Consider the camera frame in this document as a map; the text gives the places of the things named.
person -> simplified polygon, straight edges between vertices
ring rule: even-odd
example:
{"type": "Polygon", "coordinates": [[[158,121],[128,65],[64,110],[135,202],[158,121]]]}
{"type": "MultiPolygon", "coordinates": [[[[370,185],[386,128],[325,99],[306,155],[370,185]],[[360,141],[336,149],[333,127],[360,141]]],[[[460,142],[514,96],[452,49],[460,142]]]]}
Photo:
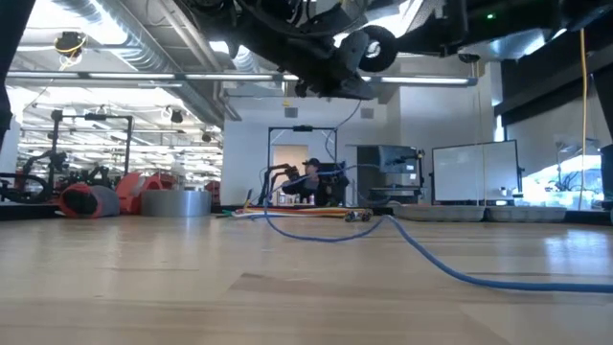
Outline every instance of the person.
{"type": "Polygon", "coordinates": [[[343,200],[342,195],[349,185],[345,175],[320,176],[321,163],[317,158],[311,158],[303,163],[306,178],[298,183],[286,181],[282,187],[287,195],[300,195],[301,201],[315,196],[316,206],[338,206],[343,200]]]}

yellow cable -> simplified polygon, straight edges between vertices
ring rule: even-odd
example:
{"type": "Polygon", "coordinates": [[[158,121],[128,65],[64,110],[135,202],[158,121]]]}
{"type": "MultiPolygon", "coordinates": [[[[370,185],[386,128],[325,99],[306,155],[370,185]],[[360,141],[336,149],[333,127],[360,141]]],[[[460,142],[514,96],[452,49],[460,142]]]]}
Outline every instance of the yellow cable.
{"type": "MultiPolygon", "coordinates": [[[[481,66],[479,65],[479,62],[475,62],[477,65],[477,78],[479,78],[481,76],[481,66]]],[[[477,104],[479,106],[479,142],[481,145],[481,154],[482,154],[482,160],[483,160],[483,205],[485,207],[488,207],[488,169],[487,169],[487,156],[486,156],[486,146],[483,145],[485,143],[485,140],[483,138],[483,108],[481,106],[481,89],[478,88],[477,89],[477,104]]]]}
{"type": "Polygon", "coordinates": [[[581,151],[581,190],[579,192],[579,210],[583,202],[583,188],[585,187],[585,141],[587,132],[587,56],[585,54],[585,30],[581,29],[581,71],[583,74],[583,135],[581,151]]]}
{"type": "Polygon", "coordinates": [[[82,46],[85,44],[85,42],[86,42],[86,41],[87,41],[87,36],[85,36],[85,37],[84,37],[84,38],[81,40],[81,42],[80,42],[78,45],[76,45],[75,47],[73,47],[73,48],[70,48],[70,49],[58,49],[58,48],[56,47],[56,51],[57,51],[58,53],[74,53],[74,52],[76,52],[76,50],[78,50],[80,47],[82,47],[82,46]]]}

blue cable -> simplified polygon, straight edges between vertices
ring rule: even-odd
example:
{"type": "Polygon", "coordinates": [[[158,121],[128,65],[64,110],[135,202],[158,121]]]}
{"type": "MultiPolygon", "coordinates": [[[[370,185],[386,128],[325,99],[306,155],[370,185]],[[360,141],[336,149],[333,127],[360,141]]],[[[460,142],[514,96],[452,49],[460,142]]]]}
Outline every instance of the blue cable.
{"type": "MultiPolygon", "coordinates": [[[[343,169],[342,171],[354,169],[356,167],[357,165],[347,167],[343,169]]],[[[320,174],[321,175],[335,174],[335,173],[339,173],[342,171],[321,172],[320,174]]],[[[293,181],[291,184],[298,183],[306,178],[307,176],[304,176],[296,181],[293,181]]],[[[375,223],[375,225],[373,225],[373,227],[371,227],[370,229],[366,231],[363,231],[361,233],[351,235],[351,236],[341,237],[341,238],[318,238],[318,237],[311,237],[311,236],[300,236],[300,235],[290,234],[290,233],[287,233],[281,230],[270,220],[271,217],[268,215],[268,197],[266,198],[266,201],[264,202],[264,215],[263,216],[266,218],[266,221],[268,222],[270,227],[272,227],[276,232],[278,232],[279,234],[283,236],[289,237],[294,240],[324,242],[324,243],[346,242],[346,241],[366,237],[372,234],[374,230],[376,230],[383,221],[388,220],[396,227],[400,235],[409,244],[411,244],[415,249],[417,249],[421,253],[421,255],[423,255],[423,257],[426,258],[430,263],[432,263],[434,266],[436,266],[438,269],[445,272],[446,274],[452,276],[453,278],[459,281],[465,282],[465,283],[469,283],[469,284],[473,284],[473,285],[476,285],[479,287],[485,287],[485,288],[500,288],[500,289],[522,290],[522,291],[613,293],[613,285],[611,284],[522,283],[522,282],[493,281],[490,279],[481,279],[481,278],[471,277],[467,274],[464,274],[462,272],[459,272],[449,267],[448,265],[444,264],[442,261],[437,259],[437,257],[432,255],[432,253],[430,253],[427,249],[425,249],[419,242],[413,239],[411,235],[409,235],[409,233],[404,229],[404,227],[402,227],[402,224],[400,224],[394,217],[391,217],[391,216],[383,216],[377,223],[375,223]]]]}

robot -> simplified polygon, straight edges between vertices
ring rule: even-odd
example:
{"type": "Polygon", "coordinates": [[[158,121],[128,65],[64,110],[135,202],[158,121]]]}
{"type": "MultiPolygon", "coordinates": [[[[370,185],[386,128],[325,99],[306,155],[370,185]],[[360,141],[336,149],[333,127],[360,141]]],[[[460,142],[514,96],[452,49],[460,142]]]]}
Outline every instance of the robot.
{"type": "Polygon", "coordinates": [[[346,222],[353,222],[353,221],[358,221],[358,220],[370,221],[372,217],[373,217],[373,210],[355,210],[355,211],[349,211],[345,215],[345,221],[346,222]]]}
{"type": "Polygon", "coordinates": [[[484,54],[480,45],[504,45],[507,37],[531,31],[550,41],[560,30],[580,30],[613,8],[613,0],[423,0],[411,30],[396,38],[380,26],[362,27],[366,12],[389,5],[385,0],[337,2],[313,15],[310,0],[173,1],[209,39],[224,40],[231,58],[242,45],[278,65],[279,72],[296,75],[298,96],[310,90],[319,97],[358,100],[375,97],[358,69],[381,72],[397,53],[457,54],[472,63],[484,54]],[[334,37],[342,33],[348,35],[336,47],[334,37]]]}

white wall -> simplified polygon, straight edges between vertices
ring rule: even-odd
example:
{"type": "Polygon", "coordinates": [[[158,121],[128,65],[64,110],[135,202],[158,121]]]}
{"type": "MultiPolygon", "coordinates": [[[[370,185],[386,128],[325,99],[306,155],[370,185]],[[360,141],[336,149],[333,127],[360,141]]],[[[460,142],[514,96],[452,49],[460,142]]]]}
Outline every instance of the white wall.
{"type": "MultiPolygon", "coordinates": [[[[587,111],[586,137],[599,140],[600,147],[611,144],[611,135],[598,95],[589,98],[587,111]]],[[[519,166],[526,170],[524,175],[536,173],[556,164],[556,142],[580,147],[582,132],[582,98],[507,126],[508,139],[517,140],[519,166]]]]}
{"type": "Polygon", "coordinates": [[[430,200],[432,149],[493,141],[491,100],[488,68],[474,87],[400,88],[400,143],[425,150],[424,201],[430,200]]]}
{"type": "MultiPolygon", "coordinates": [[[[355,109],[357,101],[320,99],[292,99],[291,106],[299,107],[297,119],[284,117],[283,99],[233,99],[232,105],[242,117],[242,122],[227,121],[224,129],[223,169],[221,175],[221,204],[241,204],[250,188],[258,194],[261,189],[259,171],[266,167],[268,127],[311,125],[335,127],[355,109]]],[[[360,119],[359,112],[341,127],[338,133],[338,161],[355,164],[355,148],[352,145],[388,144],[386,136],[386,106],[376,102],[363,102],[362,107],[375,110],[373,120],[360,119]]],[[[273,132],[276,137],[279,131],[273,132]]],[[[276,141],[277,145],[306,145],[309,155],[322,162],[331,162],[324,144],[326,137],[318,131],[295,133],[286,131],[276,141]]],[[[355,179],[355,171],[347,172],[355,179]]],[[[348,189],[348,200],[352,200],[348,189]]]]}
{"type": "MultiPolygon", "coordinates": [[[[429,190],[433,148],[493,141],[491,99],[489,69],[474,87],[401,87],[387,105],[376,101],[362,103],[362,107],[375,109],[375,118],[362,120],[357,114],[339,130],[338,160],[354,165],[355,145],[405,145],[423,149],[426,152],[423,177],[429,190]]],[[[269,126],[335,127],[357,105],[355,100],[322,99],[291,99],[289,103],[299,108],[298,119],[284,117],[283,98],[232,99],[231,104],[243,121],[225,125],[222,204],[241,204],[250,188],[260,192],[258,172],[266,166],[269,126]]],[[[330,160],[324,148],[325,140],[320,133],[286,132],[276,144],[307,145],[311,156],[327,162],[330,160]]],[[[347,172],[347,176],[350,180],[356,179],[356,171],[347,172]]],[[[391,182],[402,181],[389,179],[388,183],[391,182]]],[[[347,199],[356,200],[351,188],[347,199]]]]}
{"type": "Polygon", "coordinates": [[[11,129],[7,131],[0,152],[0,173],[15,173],[17,165],[18,145],[20,138],[20,128],[23,122],[24,96],[9,89],[9,100],[11,101],[11,129]]]}

